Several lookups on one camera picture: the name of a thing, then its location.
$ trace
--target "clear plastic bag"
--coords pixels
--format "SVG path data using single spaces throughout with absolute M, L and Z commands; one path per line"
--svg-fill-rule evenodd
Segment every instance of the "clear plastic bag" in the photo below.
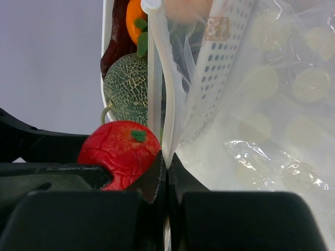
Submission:
M 335 8 L 285 2 L 165 0 L 149 11 L 163 153 L 211 190 L 300 194 L 334 250 Z

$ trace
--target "red fruit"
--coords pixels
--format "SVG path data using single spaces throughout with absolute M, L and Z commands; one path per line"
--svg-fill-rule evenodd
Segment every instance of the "red fruit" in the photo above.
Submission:
M 145 126 L 131 121 L 102 125 L 84 142 L 79 164 L 100 165 L 113 175 L 113 181 L 102 190 L 123 190 L 147 171 L 160 143 Z

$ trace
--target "brown label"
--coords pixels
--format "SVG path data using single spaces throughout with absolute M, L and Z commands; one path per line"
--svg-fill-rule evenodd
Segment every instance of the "brown label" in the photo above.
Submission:
M 223 42 L 229 38 L 230 20 L 228 17 L 210 17 L 207 21 L 205 41 Z

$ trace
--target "green melon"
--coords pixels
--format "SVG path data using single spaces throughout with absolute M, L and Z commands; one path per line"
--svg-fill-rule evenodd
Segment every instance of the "green melon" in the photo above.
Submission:
M 104 81 L 106 104 L 116 120 L 148 124 L 148 59 L 128 54 L 108 70 Z

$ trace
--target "orange pepper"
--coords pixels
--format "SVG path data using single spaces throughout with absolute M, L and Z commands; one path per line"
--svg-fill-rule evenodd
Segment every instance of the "orange pepper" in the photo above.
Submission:
M 146 19 L 147 15 L 141 8 L 141 0 L 130 0 L 127 7 L 126 25 L 130 38 L 137 45 L 138 36 L 142 33 L 141 29 L 135 26 L 137 18 Z

